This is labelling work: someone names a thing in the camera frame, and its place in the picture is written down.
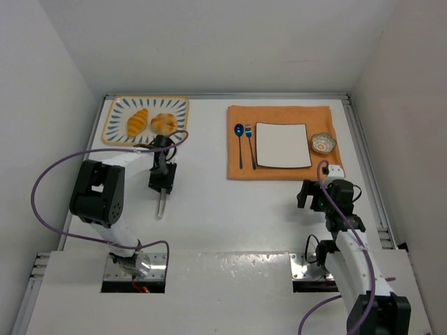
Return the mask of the orange striped croissant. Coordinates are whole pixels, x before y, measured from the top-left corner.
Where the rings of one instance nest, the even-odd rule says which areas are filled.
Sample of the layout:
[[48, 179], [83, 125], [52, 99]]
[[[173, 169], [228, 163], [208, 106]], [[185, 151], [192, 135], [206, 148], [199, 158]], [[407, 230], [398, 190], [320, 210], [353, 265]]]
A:
[[135, 137], [142, 133], [147, 127], [149, 111], [143, 108], [133, 114], [127, 121], [128, 137]]

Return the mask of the silver metal tongs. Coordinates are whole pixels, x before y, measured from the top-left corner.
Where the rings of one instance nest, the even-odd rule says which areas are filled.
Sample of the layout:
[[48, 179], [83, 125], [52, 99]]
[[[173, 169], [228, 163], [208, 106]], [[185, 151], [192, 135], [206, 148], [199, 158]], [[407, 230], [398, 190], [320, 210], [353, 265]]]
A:
[[165, 188], [162, 188], [159, 193], [159, 202], [156, 217], [161, 220], [164, 216], [165, 208], [166, 208], [166, 198], [167, 191]]

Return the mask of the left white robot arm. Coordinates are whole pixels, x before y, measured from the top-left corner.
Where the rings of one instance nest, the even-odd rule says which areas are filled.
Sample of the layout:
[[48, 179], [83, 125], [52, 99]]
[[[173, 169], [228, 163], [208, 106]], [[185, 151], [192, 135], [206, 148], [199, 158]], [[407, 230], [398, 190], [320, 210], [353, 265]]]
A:
[[154, 149], [154, 160], [141, 151], [130, 151], [103, 161], [82, 162], [71, 196], [72, 215], [90, 224], [110, 248], [112, 261], [134, 278], [144, 278], [152, 269], [142, 244], [121, 219], [124, 210], [125, 182], [148, 171], [148, 187], [159, 194], [157, 218], [163, 218], [167, 195], [173, 189], [177, 164], [174, 142], [157, 135], [149, 144], [137, 148]]

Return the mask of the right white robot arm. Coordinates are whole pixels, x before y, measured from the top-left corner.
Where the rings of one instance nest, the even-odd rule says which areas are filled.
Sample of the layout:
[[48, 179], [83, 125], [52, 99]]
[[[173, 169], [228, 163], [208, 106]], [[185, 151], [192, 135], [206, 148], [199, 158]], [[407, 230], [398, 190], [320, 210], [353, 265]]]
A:
[[311, 197], [311, 210], [324, 213], [332, 236], [317, 243], [316, 264], [335, 280], [348, 312], [347, 334], [408, 334], [409, 300], [388, 284], [367, 245], [366, 228], [353, 212], [361, 194], [359, 186], [342, 179], [303, 182], [298, 207]]

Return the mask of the round golden bread roll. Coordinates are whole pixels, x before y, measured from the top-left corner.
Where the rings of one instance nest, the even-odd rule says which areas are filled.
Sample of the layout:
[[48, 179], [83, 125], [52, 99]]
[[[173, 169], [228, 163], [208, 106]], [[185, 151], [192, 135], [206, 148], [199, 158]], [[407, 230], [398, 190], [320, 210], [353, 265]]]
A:
[[157, 135], [170, 135], [177, 130], [178, 122], [171, 113], [160, 113], [152, 118], [150, 127]]

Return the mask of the small floral sauce dish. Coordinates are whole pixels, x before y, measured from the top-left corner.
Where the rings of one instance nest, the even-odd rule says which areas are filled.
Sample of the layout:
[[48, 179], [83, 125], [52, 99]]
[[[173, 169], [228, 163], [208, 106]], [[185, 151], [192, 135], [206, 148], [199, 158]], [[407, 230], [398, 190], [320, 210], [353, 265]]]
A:
[[329, 154], [337, 146], [337, 141], [329, 133], [317, 133], [311, 139], [312, 149], [316, 153]]

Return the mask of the white square plate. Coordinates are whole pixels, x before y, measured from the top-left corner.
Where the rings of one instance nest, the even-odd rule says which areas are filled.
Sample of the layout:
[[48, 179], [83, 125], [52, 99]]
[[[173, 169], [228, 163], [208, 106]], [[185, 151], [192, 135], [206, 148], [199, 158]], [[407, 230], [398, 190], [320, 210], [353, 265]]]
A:
[[305, 124], [256, 124], [256, 160], [265, 168], [309, 168], [312, 160]]

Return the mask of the blue patterned rectangular tray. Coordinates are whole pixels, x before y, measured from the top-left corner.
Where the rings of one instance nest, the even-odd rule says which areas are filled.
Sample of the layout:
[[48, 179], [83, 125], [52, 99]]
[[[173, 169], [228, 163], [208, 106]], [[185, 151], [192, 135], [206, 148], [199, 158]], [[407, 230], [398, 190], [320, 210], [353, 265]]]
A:
[[[146, 129], [135, 137], [127, 135], [127, 121], [137, 111], [146, 108], [149, 111]], [[133, 146], [148, 144], [157, 134], [150, 127], [152, 118], [160, 113], [173, 114], [178, 122], [173, 141], [184, 139], [189, 118], [189, 100], [181, 96], [118, 96], [110, 106], [105, 119], [101, 139], [109, 145]]]

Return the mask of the orange cloth placemat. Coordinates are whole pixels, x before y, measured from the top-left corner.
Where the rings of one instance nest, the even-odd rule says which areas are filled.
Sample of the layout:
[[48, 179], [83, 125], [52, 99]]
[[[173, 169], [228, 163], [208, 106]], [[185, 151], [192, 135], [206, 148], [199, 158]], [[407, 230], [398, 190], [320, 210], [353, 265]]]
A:
[[239, 106], [232, 105], [227, 113], [228, 139], [228, 169], [227, 178], [231, 180], [268, 180], [268, 181], [302, 181], [317, 180], [316, 166], [322, 160], [333, 165], [343, 166], [339, 149], [335, 148], [329, 154], [311, 151], [312, 166], [298, 169], [281, 169], [258, 167], [252, 169], [248, 139], [242, 139], [243, 168], [239, 168], [238, 138], [234, 127], [236, 124], [250, 124], [256, 129], [258, 122], [267, 124], [305, 124], [308, 140], [317, 133], [329, 133], [334, 139], [337, 137], [332, 124], [331, 109], [328, 106]]

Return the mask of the blue metal fork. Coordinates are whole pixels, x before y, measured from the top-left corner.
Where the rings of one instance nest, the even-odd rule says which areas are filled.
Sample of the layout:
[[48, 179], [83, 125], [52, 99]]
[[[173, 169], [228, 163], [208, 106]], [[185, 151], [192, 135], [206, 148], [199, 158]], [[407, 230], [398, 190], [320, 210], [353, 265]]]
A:
[[246, 135], [246, 137], [248, 139], [248, 143], [249, 143], [252, 169], [256, 170], [256, 160], [255, 160], [255, 157], [254, 157], [254, 150], [253, 150], [253, 145], [252, 145], [252, 141], [251, 141], [252, 129], [251, 129], [251, 125], [250, 124], [246, 124], [245, 125], [245, 135]]

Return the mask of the blue metal spoon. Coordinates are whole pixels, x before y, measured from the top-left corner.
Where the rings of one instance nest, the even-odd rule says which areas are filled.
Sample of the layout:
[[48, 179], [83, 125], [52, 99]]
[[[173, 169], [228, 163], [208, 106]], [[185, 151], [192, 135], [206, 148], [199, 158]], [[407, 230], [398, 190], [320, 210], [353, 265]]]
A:
[[238, 148], [239, 148], [239, 168], [242, 169], [243, 157], [242, 157], [242, 136], [244, 135], [244, 126], [242, 124], [236, 124], [234, 127], [235, 134], [238, 138]]

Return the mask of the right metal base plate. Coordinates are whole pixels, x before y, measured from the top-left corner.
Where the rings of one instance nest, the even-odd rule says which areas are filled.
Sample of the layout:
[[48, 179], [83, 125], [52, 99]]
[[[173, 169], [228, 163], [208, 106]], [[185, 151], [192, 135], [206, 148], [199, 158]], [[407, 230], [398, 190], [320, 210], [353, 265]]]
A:
[[308, 263], [302, 253], [290, 253], [291, 278], [293, 281], [332, 281], [333, 275], [316, 263]]

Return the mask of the metal base plate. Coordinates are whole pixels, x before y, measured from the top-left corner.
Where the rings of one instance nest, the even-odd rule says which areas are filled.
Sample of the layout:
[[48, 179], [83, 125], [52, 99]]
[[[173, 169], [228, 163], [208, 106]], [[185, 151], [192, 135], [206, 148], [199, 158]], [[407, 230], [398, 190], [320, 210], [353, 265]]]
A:
[[131, 258], [113, 254], [105, 264], [103, 280], [108, 282], [137, 281], [161, 282], [166, 277], [166, 253], [136, 253]]
[[332, 281], [333, 275], [316, 263], [308, 263], [302, 253], [290, 253], [291, 278], [293, 281]]

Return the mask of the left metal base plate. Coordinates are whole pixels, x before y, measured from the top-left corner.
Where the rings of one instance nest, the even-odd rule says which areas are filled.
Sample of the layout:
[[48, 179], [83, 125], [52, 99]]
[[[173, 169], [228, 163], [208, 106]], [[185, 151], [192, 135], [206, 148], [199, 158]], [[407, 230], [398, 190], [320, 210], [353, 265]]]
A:
[[137, 281], [161, 282], [166, 277], [166, 253], [136, 253], [131, 258], [113, 254], [105, 264], [103, 280], [108, 282]]

